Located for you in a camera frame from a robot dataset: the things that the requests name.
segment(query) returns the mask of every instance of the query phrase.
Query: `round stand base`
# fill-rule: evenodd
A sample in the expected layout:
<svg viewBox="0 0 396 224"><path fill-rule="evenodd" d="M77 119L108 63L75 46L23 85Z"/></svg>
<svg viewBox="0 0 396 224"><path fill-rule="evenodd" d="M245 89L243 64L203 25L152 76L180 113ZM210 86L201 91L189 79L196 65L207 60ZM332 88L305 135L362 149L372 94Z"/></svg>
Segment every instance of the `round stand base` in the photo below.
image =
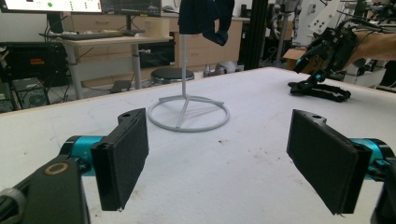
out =
<svg viewBox="0 0 396 224"><path fill-rule="evenodd" d="M155 119L153 117L152 112L158 105L162 105L162 104L164 104L166 102L170 102L170 101L179 101L179 100L185 100L185 103L183 105L182 110L180 111L180 115L179 115L177 124L175 126L170 126L170 125L164 124L163 122L160 122L160 121L158 121L157 119ZM220 107L222 110L224 110L225 117L224 117L224 119L222 121L216 122L215 124L209 125L207 127L183 128L183 127L181 127L181 124L184 121L184 117L186 115L187 106L188 106L190 101L200 102L200 103L204 103L204 104L216 105L216 106ZM230 111L227 109L227 107L224 106L223 102L213 101L211 99L207 99L205 97L200 97L200 96L177 95L177 96L170 96L170 97L160 98L159 102L157 104L153 105L152 107L150 107L148 109L148 119L151 122L153 122L155 125L157 125L157 126L159 126L161 128L167 129L167 130L171 130L171 131L175 131L175 132L181 132L181 133L198 133L198 132L205 132L205 131L217 129L218 127L220 127L220 126L224 125L225 123L227 123L227 121L230 119Z"/></svg>

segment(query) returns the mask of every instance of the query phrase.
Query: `keyboard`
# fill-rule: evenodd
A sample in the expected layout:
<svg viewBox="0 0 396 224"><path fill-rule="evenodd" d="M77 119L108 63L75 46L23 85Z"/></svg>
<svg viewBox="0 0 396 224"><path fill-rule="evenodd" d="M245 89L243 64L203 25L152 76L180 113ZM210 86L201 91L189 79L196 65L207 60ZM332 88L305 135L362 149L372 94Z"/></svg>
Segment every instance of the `keyboard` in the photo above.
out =
<svg viewBox="0 0 396 224"><path fill-rule="evenodd" d="M103 38L113 38L122 37L123 34L119 33L95 33L95 34L84 34L84 35L60 35L61 39L66 40L89 40L89 39L103 39Z"/></svg>

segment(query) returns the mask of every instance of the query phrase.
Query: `human arm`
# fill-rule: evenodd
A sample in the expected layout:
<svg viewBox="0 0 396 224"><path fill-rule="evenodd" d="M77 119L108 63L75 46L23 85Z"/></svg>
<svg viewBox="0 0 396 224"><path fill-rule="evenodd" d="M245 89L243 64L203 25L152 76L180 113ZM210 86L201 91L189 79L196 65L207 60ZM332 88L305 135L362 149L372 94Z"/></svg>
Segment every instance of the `human arm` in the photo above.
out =
<svg viewBox="0 0 396 224"><path fill-rule="evenodd" d="M355 35L357 47L346 63L346 67L360 58L396 60L396 34L357 31Z"/></svg>

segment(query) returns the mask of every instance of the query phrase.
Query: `black stool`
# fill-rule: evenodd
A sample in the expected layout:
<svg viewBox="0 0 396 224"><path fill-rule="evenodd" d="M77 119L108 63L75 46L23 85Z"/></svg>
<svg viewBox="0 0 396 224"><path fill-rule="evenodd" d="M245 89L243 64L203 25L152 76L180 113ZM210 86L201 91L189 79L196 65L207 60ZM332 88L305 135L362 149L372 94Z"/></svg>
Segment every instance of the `black stool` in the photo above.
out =
<svg viewBox="0 0 396 224"><path fill-rule="evenodd" d="M192 71L186 71L186 80L194 79ZM155 84L181 82L181 68L159 68L151 72L151 81Z"/></svg>

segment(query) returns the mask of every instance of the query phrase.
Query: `white metal stand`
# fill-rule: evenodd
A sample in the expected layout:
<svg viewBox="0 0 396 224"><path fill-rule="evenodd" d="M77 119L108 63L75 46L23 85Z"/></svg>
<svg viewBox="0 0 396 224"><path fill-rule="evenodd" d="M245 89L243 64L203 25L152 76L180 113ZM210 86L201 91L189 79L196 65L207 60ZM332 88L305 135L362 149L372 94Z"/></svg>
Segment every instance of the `white metal stand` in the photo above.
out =
<svg viewBox="0 0 396 224"><path fill-rule="evenodd" d="M175 132L198 133L198 132L204 132L204 131L216 129L216 128L224 125L225 123L227 123L227 121L230 119L230 111L227 109L227 107L224 106L223 102L213 101L211 99L207 99L207 98L201 97L201 96L192 96L192 95L188 95L186 93L186 71L187 71L186 55L187 55L187 53L186 53L186 36L185 35L181 36L181 41L182 41L182 48L183 48L183 64L182 64L182 72L181 72L182 94L176 95L176 96L160 98L159 102L157 104L153 105L152 107L150 107L148 109L148 119L159 127L162 127L167 130L175 131ZM170 125L164 124L163 122L160 122L153 117L152 112L157 106L163 105L164 103L167 103L170 101L178 101L178 100L184 100L185 102L184 102L183 108L180 111L180 115L179 115L177 124L175 126L170 126ZM218 106L219 108L224 110L224 113L225 113L224 119L220 122L216 122L215 124L207 126L207 127L199 127L199 128L182 127L182 123L183 123L185 115L186 115L187 107L189 105L189 102L191 102L191 101L199 102L199 103L203 103L203 104L212 104L212 105Z"/></svg>

